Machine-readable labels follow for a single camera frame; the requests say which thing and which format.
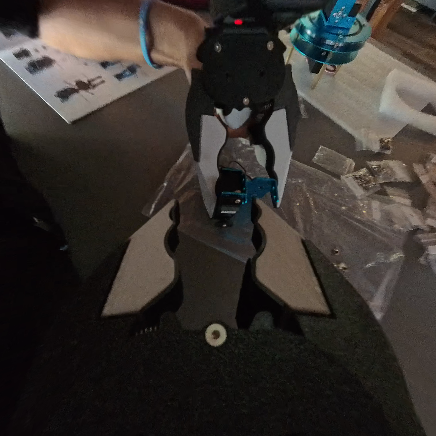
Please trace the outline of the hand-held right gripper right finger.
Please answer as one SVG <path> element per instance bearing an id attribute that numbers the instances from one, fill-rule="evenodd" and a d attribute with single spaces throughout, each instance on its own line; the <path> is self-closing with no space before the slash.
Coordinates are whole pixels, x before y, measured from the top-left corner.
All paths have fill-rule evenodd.
<path id="1" fill-rule="evenodd" d="M 252 202 L 255 283 L 280 305 L 304 314 L 330 314 L 302 236 L 262 200 Z"/>

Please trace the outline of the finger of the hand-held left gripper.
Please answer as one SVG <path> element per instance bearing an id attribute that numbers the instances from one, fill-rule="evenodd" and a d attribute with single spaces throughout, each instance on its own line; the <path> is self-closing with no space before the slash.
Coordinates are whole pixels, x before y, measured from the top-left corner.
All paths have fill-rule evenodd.
<path id="1" fill-rule="evenodd" d="M 263 164 L 268 176 L 276 182 L 273 205 L 279 208 L 291 162 L 291 140 L 285 108 L 273 110 L 269 117 L 253 126 L 253 140 L 265 152 Z"/>
<path id="2" fill-rule="evenodd" d="M 210 218 L 217 202 L 215 193 L 219 178 L 218 160 L 227 140 L 226 128 L 215 116 L 202 115 L 199 142 L 198 181 L 204 206 Z"/>

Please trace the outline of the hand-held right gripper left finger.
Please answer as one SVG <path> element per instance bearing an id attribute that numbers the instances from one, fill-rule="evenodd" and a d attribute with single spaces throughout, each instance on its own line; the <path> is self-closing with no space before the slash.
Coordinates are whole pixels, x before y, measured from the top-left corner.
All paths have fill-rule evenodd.
<path id="1" fill-rule="evenodd" d="M 179 245 L 180 208 L 170 200 L 130 238 L 115 275 L 102 317 L 176 311 L 181 305 Z"/>

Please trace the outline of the black servo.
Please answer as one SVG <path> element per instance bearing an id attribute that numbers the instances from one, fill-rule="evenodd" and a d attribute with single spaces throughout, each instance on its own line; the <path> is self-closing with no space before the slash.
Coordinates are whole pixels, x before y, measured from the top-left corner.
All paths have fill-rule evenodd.
<path id="1" fill-rule="evenodd" d="M 242 170 L 229 167 L 219 168 L 215 184 L 216 203 L 213 218 L 215 226 L 228 228 L 240 208 L 247 202 L 246 176 Z"/>

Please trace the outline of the blue perforated metal bracket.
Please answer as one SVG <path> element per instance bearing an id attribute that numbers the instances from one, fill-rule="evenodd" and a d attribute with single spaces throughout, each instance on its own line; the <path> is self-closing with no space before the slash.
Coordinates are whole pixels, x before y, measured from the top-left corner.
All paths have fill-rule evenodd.
<path id="1" fill-rule="evenodd" d="M 251 203 L 254 198 L 262 199 L 269 194 L 273 207 L 279 207 L 279 195 L 277 181 L 274 178 L 255 177 L 245 178 L 245 200 L 244 204 Z"/>

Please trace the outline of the person's left forearm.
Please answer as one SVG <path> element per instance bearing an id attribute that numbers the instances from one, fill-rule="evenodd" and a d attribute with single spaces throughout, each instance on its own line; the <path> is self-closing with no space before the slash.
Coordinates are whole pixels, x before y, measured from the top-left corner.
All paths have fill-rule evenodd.
<path id="1" fill-rule="evenodd" d="M 46 0 L 39 38 L 61 52 L 96 61 L 145 64 L 139 40 L 138 0 Z"/>

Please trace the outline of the blue acrylic round robot base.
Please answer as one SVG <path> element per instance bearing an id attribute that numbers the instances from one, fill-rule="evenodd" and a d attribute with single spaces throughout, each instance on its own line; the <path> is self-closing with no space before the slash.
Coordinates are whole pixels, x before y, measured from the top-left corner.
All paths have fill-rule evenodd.
<path id="1" fill-rule="evenodd" d="M 307 59 L 309 72 L 352 62 L 372 29 L 361 15 L 364 1 L 334 0 L 298 19 L 290 32 L 292 48 Z"/>

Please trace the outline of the person's left hand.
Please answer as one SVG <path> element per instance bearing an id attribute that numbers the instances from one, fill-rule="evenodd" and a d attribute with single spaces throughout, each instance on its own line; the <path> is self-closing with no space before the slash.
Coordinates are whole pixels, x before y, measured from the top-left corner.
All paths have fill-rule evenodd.
<path id="1" fill-rule="evenodd" d="M 150 6 L 149 56 L 153 64 L 184 71 L 191 84 L 193 69 L 201 69 L 197 50 L 205 37 L 208 22 L 199 14 L 163 2 Z"/>

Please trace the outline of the large clear plastic bag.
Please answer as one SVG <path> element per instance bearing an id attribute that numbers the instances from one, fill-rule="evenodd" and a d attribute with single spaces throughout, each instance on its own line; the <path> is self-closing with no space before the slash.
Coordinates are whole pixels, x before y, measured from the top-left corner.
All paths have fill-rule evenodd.
<path id="1" fill-rule="evenodd" d="M 205 210 L 190 145 L 167 173 L 142 213 L 154 216 L 170 200 L 181 208 L 179 229 L 241 262 L 254 253 L 250 217 L 238 213 L 229 230 L 219 230 Z M 385 315 L 404 260 L 406 233 L 373 221 L 346 193 L 340 181 L 291 161 L 279 209 L 273 209 L 331 263 L 344 262 L 344 277 L 364 298 L 378 320 Z M 339 255 L 331 250 L 338 248 Z"/>

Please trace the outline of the white foam sheet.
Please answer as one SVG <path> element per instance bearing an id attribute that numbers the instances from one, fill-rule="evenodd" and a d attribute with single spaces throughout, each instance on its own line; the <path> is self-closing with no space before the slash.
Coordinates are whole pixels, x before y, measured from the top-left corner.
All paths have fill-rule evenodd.
<path id="1" fill-rule="evenodd" d="M 279 38 L 287 46 L 286 57 L 290 35 L 282 30 Z M 314 90 L 310 88 L 314 75 L 309 73 L 306 58 L 295 51 L 291 66 L 298 95 L 362 142 L 393 138 L 407 125 L 379 112 L 384 83 L 392 70 L 430 80 L 371 42 L 335 75 L 324 73 Z"/>

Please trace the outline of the blue wristband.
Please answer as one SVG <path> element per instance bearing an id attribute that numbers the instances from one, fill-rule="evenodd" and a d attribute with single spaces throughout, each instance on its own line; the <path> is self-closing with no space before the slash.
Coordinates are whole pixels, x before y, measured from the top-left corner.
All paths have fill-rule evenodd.
<path id="1" fill-rule="evenodd" d="M 150 55 L 150 44 L 153 42 L 150 34 L 150 11 L 155 1 L 141 1 L 138 14 L 139 42 L 144 61 L 153 69 L 160 70 L 163 66 L 155 63 Z"/>

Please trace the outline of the pile of clear screw bags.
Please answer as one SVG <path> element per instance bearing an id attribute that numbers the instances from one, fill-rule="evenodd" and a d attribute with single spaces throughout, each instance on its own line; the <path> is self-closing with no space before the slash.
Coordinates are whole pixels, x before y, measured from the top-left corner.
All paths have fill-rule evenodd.
<path id="1" fill-rule="evenodd" d="M 312 158 L 312 163 L 339 178 L 346 193 L 355 198 L 364 210 L 362 213 L 373 221 L 392 226 L 402 231 L 419 229 L 428 231 L 435 228 L 435 216 L 412 206 L 410 194 L 395 183 L 412 183 L 416 177 L 427 187 L 425 166 L 402 161 L 384 159 L 366 161 L 356 169 L 355 161 L 345 155 L 320 146 Z"/>

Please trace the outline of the white foam block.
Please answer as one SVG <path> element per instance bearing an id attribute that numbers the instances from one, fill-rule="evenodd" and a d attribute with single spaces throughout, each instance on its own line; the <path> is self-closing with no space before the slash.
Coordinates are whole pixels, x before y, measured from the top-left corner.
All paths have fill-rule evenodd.
<path id="1" fill-rule="evenodd" d="M 428 104 L 435 107 L 435 103 L 434 81 L 394 69 L 385 80 L 379 112 L 393 120 L 435 135 L 435 116 L 422 112 Z"/>

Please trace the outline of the white instruction manual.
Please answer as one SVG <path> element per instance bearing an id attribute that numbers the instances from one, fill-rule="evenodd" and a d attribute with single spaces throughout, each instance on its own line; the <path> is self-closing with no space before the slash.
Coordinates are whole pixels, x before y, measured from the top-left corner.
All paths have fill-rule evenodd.
<path id="1" fill-rule="evenodd" d="M 0 31 L 1 61 L 69 124 L 175 71 L 74 57 L 16 30 Z"/>

